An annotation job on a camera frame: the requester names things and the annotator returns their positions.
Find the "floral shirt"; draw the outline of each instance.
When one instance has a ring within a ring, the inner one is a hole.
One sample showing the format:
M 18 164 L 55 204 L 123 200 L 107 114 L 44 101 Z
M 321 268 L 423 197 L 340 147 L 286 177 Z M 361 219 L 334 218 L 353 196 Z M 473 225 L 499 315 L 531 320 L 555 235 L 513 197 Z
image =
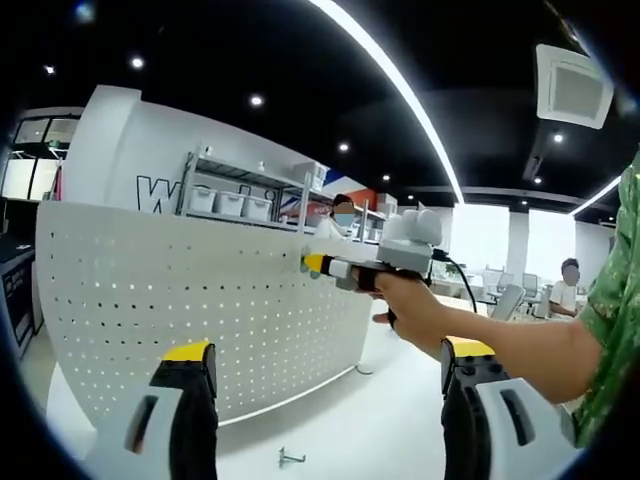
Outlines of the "floral shirt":
M 575 412 L 578 444 L 597 432 L 640 352 L 640 151 L 622 175 L 615 245 L 579 318 L 602 345 L 591 389 Z

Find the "yellow-tipped handle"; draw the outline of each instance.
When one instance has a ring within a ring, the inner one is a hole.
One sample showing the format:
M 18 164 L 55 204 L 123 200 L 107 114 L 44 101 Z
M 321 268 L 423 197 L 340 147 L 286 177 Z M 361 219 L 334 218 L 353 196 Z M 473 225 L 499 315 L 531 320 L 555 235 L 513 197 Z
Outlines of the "yellow-tipped handle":
M 324 259 L 324 255 L 321 253 L 312 253 L 311 255 L 306 255 L 304 257 L 304 264 L 309 268 L 309 270 L 313 270 L 314 272 L 321 273 L 322 269 L 322 260 Z

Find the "black cable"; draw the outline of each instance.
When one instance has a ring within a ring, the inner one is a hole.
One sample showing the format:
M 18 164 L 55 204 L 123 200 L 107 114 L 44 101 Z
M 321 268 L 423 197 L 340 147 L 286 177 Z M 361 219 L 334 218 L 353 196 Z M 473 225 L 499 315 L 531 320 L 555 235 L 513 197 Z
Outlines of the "black cable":
M 469 292 L 469 297 L 471 298 L 471 304 L 473 305 L 473 313 L 478 313 L 478 306 L 476 305 L 476 297 L 473 296 L 473 292 L 471 291 L 471 287 L 469 286 L 469 282 L 467 281 L 467 276 L 462 271 L 462 268 L 460 268 L 460 265 L 458 265 L 456 262 L 451 260 L 451 258 L 447 257 L 446 261 L 449 263 L 452 263 L 458 269 L 458 273 L 460 273 L 460 276 L 462 277 L 464 286 L 467 287 L 467 292 Z

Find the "green patterned sleeve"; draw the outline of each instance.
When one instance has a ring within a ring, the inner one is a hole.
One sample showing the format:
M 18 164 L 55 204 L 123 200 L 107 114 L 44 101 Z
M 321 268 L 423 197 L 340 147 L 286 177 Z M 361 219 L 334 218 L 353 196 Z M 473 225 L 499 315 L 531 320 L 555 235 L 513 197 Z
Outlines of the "green patterned sleeve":
M 622 295 L 629 278 L 631 256 L 636 241 L 640 152 L 620 181 L 615 244 L 604 267 L 591 287 L 586 307 L 579 318 L 603 348 L 618 318 Z

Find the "man in white shirt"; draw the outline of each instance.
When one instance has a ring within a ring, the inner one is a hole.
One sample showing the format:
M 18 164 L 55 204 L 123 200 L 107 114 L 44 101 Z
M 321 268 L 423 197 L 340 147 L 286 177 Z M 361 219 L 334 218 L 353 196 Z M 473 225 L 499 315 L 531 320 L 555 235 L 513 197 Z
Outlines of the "man in white shirt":
M 576 309 L 576 285 L 580 280 L 580 266 L 575 258 L 562 262 L 562 280 L 556 282 L 549 297 L 551 318 L 570 321 L 578 314 Z

